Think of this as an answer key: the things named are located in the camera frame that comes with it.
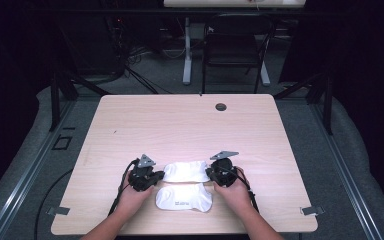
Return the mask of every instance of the chair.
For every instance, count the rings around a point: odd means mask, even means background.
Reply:
[[[204,27],[202,93],[205,93],[206,67],[257,68],[254,93],[261,81],[261,68],[273,33],[271,19],[260,13],[223,13],[213,16]],[[256,36],[265,35],[263,41]]]

